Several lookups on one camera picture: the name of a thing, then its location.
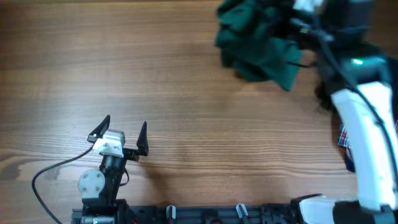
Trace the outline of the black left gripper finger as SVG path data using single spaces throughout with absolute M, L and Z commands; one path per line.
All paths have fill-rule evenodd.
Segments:
M 147 140 L 147 122 L 145 121 L 142 125 L 139 137 L 136 142 L 137 150 L 140 156 L 148 156 L 149 144 Z
M 108 114 L 102 122 L 89 133 L 87 141 L 95 143 L 97 139 L 102 138 L 105 132 L 108 130 L 111 121 L 111 116 Z

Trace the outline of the green cloth garment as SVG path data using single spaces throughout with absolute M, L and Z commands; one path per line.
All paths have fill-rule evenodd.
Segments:
M 279 1 L 226 0 L 216 11 L 215 45 L 221 63 L 244 80 L 272 80 L 290 91 L 302 56 L 296 42 L 272 36 L 282 15 Z

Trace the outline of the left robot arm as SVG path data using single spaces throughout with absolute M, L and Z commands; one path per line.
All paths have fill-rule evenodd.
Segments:
M 127 174 L 127 161 L 137 162 L 149 154 L 147 123 L 144 122 L 135 148 L 125 147 L 122 131 L 111 129 L 111 117 L 105 119 L 88 135 L 92 150 L 103 156 L 98 169 L 84 172 L 78 180 L 83 208 L 74 210 L 72 223 L 139 223 L 125 199 L 118 199 L 118 190 L 124 186 L 123 175 Z

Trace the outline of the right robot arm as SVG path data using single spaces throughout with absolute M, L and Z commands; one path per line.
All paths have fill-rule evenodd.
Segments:
M 277 1 L 276 34 L 317 55 L 348 136 L 356 199 L 297 200 L 300 223 L 396 223 L 397 135 L 386 56 L 364 40 L 372 1 Z

